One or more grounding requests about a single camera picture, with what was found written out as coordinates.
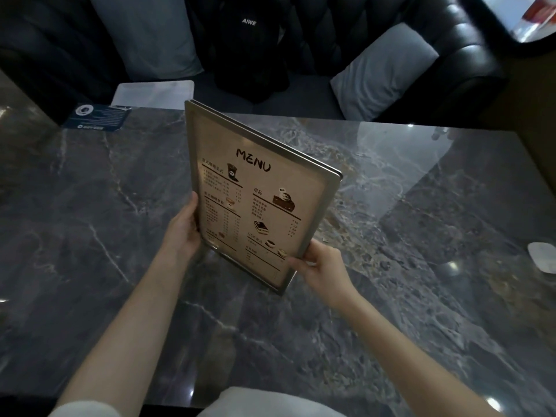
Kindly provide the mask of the person's left hand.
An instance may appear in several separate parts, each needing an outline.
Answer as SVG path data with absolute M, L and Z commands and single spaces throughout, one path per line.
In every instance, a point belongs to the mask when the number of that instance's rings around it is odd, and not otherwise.
M 186 232 L 184 230 L 185 205 L 169 222 L 156 255 L 165 266 L 170 266 L 181 273 L 187 269 L 201 242 L 199 231 Z

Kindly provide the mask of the person's right hand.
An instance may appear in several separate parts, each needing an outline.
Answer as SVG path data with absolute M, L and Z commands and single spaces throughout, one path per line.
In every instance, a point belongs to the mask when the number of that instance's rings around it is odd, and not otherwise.
M 329 307 L 341 311 L 357 297 L 358 292 L 351 282 L 338 249 L 312 239 L 303 257 L 314 257 L 317 260 L 318 274 L 302 277 Z

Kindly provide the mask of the metal framed menu board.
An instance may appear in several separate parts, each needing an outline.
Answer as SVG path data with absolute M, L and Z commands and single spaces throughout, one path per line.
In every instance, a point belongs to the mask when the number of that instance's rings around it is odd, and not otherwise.
M 184 116 L 203 241 L 282 295 L 342 173 L 194 99 Z

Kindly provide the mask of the person's right forearm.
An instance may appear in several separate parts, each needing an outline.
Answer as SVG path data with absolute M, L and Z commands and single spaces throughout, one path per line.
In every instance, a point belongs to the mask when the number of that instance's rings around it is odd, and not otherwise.
M 504 417 L 412 343 L 360 294 L 337 307 L 416 417 Z

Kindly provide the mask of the person's left forearm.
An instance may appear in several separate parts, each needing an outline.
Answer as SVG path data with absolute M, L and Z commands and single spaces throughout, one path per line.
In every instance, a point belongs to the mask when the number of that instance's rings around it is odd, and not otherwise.
M 188 259 L 159 253 L 48 417 L 138 417 L 160 359 Z

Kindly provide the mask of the white paper sheet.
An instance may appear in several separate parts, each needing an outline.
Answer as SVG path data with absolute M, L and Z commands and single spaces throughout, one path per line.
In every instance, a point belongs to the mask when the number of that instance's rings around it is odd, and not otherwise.
M 184 111 L 184 104 L 193 99 L 194 81 L 121 83 L 111 106 L 143 107 Z

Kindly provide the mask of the dark blue card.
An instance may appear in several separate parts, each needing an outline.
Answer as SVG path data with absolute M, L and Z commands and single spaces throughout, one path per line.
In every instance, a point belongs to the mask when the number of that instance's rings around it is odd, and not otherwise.
M 132 107 L 102 104 L 78 104 L 62 128 L 115 132 L 122 128 Z

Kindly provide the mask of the person's white clothing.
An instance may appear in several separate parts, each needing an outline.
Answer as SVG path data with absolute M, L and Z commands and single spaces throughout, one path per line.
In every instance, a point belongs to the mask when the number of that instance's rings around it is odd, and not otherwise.
M 100 401 L 80 400 L 56 407 L 48 417 L 123 417 Z M 197 417 L 346 417 L 323 404 L 280 392 L 229 387 Z

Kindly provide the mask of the black backpack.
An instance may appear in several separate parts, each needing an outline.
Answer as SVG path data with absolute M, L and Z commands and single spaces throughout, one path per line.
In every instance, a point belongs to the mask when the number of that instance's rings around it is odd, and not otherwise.
M 216 85 L 252 103 L 289 87 L 279 50 L 281 10 L 276 0 L 223 0 L 216 14 Z

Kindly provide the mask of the large grey cushion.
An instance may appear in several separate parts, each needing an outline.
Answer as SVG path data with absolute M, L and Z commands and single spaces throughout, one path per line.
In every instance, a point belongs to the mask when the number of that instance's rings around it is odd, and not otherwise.
M 133 82 L 204 72 L 184 0 L 90 0 Z

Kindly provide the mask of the small grey cushion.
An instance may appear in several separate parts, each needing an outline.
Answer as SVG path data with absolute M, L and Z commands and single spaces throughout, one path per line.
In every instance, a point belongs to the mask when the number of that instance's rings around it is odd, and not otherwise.
M 438 58 L 437 51 L 414 32 L 382 36 L 330 81 L 344 118 L 374 121 Z

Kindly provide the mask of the white object at table edge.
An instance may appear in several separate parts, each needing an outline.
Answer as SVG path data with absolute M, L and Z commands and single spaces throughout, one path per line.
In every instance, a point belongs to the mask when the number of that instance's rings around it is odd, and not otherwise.
M 546 242 L 532 242 L 527 249 L 534 265 L 541 272 L 556 275 L 556 246 Z

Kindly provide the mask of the black leather sofa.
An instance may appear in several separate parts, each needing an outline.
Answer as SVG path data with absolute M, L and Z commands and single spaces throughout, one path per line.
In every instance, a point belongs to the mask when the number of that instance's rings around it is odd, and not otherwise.
M 276 0 L 289 88 L 253 104 L 214 81 L 214 18 L 223 0 L 184 0 L 205 73 L 194 98 L 224 113 L 344 118 L 329 85 L 389 28 L 405 23 L 439 55 L 375 120 L 469 127 L 506 79 L 459 0 Z M 110 104 L 129 82 L 90 0 L 0 0 L 0 70 L 61 125 L 77 104 Z

